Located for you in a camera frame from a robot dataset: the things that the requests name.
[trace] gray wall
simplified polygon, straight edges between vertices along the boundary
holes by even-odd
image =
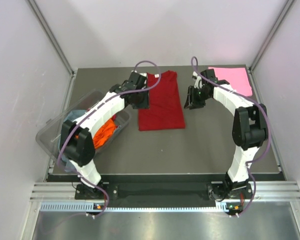
[[[73,68],[251,64],[284,0],[36,0]]]
[[[69,79],[26,1],[0,1],[0,240],[21,233],[47,165],[35,136],[60,112]]]
[[[282,164],[300,187],[300,0],[255,70]]]

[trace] metal floor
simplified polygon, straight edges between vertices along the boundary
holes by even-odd
[[[40,212],[51,230],[73,212]],[[75,216],[43,235],[37,223],[33,240],[300,240],[289,202],[254,202],[239,219],[215,213],[106,213],[92,220]]]
[[[106,93],[114,84],[126,80],[132,69],[80,68],[70,105],[94,88]],[[188,86],[194,84],[191,66],[161,66],[160,69],[162,73],[167,70],[177,72],[183,107]],[[156,70],[153,67],[140,67],[138,72],[154,74]],[[95,159],[101,174],[224,174],[229,169],[235,152],[231,134],[233,116],[219,102],[209,99],[202,109],[185,109],[185,129],[140,132],[138,110],[130,107],[127,110],[132,116],[130,123]],[[259,153],[264,151],[266,145],[263,144]],[[253,164],[251,170],[253,173],[278,173],[272,149],[265,159]],[[55,167],[53,173],[63,172]]]

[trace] black bar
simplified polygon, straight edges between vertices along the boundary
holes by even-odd
[[[201,208],[214,207],[205,182],[109,183],[102,188],[112,208]],[[75,199],[104,199],[100,191],[83,184],[76,187]]]
[[[284,174],[255,173],[256,181],[285,181]],[[203,183],[225,179],[225,174],[101,174],[103,182],[110,183]],[[47,182],[80,182],[77,175],[49,174]]]

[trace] white wall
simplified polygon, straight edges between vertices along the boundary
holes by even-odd
[[[69,79],[26,1],[0,1],[0,240],[21,232],[47,163],[35,136],[60,112]]]
[[[284,0],[36,0],[73,68],[250,65]]]
[[[300,0],[255,70],[286,173],[300,187]]]

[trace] dark gray table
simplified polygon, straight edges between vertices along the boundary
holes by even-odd
[[[70,105],[92,89],[106,93],[111,86],[126,80],[132,67],[80,68]],[[177,72],[183,107],[189,85],[193,85],[191,66],[161,66],[161,72]],[[140,67],[139,73],[156,73],[153,67]],[[131,121],[112,144],[95,159],[102,174],[218,174],[225,173],[233,160],[233,116],[219,102],[209,99],[202,109],[184,109],[185,129],[138,130],[138,110],[128,107]],[[264,151],[266,143],[260,149]],[[272,149],[251,167],[254,173],[278,173]]]

